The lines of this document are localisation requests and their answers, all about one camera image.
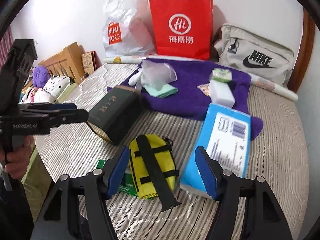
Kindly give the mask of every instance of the plastic bag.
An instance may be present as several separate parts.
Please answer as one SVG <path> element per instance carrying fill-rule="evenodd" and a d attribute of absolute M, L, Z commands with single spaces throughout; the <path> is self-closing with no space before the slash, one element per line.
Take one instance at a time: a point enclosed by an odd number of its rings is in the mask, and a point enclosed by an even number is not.
<path fill-rule="evenodd" d="M 177 80 L 175 70 L 167 63 L 155 63 L 150 60 L 143 60 L 141 84 L 152 86 L 160 90 L 165 84 Z"/>
<path fill-rule="evenodd" d="M 142 21 L 147 6 L 148 0 L 106 1 L 102 37 L 107 57 L 156 52 L 152 36 Z"/>
<path fill-rule="evenodd" d="M 151 86 L 156 90 L 161 90 L 165 84 L 177 80 L 175 70 L 167 63 L 155 63 L 150 60 L 143 60 L 139 72 L 129 79 L 129 86 L 136 85 L 140 90 L 144 86 Z"/>

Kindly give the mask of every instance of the human hand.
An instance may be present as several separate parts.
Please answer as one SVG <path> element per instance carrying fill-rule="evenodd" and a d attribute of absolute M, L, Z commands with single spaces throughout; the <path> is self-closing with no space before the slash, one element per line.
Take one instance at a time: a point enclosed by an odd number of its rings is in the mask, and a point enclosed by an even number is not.
<path fill-rule="evenodd" d="M 23 147 L 14 152 L 7 153 L 8 164 L 5 165 L 4 171 L 11 175 L 13 179 L 21 179 L 27 172 L 29 165 L 29 156 L 31 154 L 31 144 L 34 138 L 32 135 L 25 136 Z M 4 151 L 0 148 L 0 162 L 4 163 Z"/>

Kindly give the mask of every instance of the stuffed toy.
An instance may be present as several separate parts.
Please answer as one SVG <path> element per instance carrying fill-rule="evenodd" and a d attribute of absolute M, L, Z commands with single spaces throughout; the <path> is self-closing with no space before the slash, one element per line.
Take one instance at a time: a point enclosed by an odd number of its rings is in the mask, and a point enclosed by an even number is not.
<path fill-rule="evenodd" d="M 43 88 L 51 78 L 49 71 L 44 66 L 38 66 L 33 69 L 33 86 Z"/>

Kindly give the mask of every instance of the bed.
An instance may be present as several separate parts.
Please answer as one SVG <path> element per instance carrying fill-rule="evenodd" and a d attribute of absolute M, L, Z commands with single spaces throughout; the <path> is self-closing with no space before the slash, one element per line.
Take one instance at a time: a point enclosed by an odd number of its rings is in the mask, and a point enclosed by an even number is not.
<path fill-rule="evenodd" d="M 90 110 L 106 93 L 126 79 L 137 65 L 105 64 L 82 82 L 67 98 Z M 279 95 L 251 86 L 250 114 L 263 120 L 265 127 L 251 143 L 247 178 L 264 176 L 277 197 L 288 221 L 293 239 L 297 239 L 308 201 L 308 156 L 304 133 L 295 104 Z M 173 157 L 183 170 L 202 122 L 146 110 L 123 141 L 128 145 L 139 134 L 156 133 L 174 141 Z M 95 169 L 99 159 L 111 158 L 117 147 L 96 136 L 82 124 L 52 129 L 50 135 L 36 139 L 39 154 L 53 181 L 62 174 L 83 176 Z M 175 197 L 182 205 L 160 213 L 156 200 L 141 200 L 118 192 L 107 207 L 119 239 L 205 239 L 214 218 L 217 203 L 177 186 Z M 80 212 L 86 217 L 84 198 Z M 244 200 L 232 239 L 238 239 L 244 214 Z"/>
<path fill-rule="evenodd" d="M 74 84 L 69 86 L 58 97 L 58 103 L 62 103 L 73 89 L 84 80 L 84 70 L 81 59 L 82 53 L 83 48 L 74 42 L 65 47 L 61 52 L 39 63 L 39 65 L 45 66 L 49 70 L 51 76 L 68 76 L 72 77 L 75 81 Z M 32 81 L 22 91 L 30 86 L 32 86 Z M 51 176 L 35 147 L 30 156 L 27 173 L 22 179 L 34 221 L 39 214 L 51 182 Z"/>

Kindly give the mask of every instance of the mattress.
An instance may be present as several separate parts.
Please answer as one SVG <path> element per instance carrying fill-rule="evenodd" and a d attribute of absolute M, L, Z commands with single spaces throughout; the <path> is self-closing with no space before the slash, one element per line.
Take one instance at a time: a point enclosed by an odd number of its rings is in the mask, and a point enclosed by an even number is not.
<path fill-rule="evenodd" d="M 105 64 L 81 83 L 65 103 L 90 110 L 106 93 L 120 84 L 137 65 Z M 251 142 L 246 177 L 266 178 L 297 239 L 306 211 L 309 189 L 308 156 L 304 133 L 295 104 L 272 92 L 251 86 L 249 111 L 261 118 L 264 128 Z M 155 133 L 173 140 L 172 153 L 177 169 L 183 170 L 196 142 L 202 122 L 146 110 L 133 125 L 123 144 L 139 134 Z M 95 169 L 99 159 L 111 158 L 117 147 L 103 141 L 82 124 L 62 125 L 50 135 L 38 136 L 36 146 L 54 181 L 60 175 L 79 177 Z M 119 239 L 205 239 L 218 203 L 177 186 L 176 199 L 182 204 L 160 212 L 158 199 L 142 200 L 118 192 L 107 207 Z M 244 202 L 241 198 L 232 239 L 241 233 Z M 80 212 L 86 217 L 84 197 Z"/>

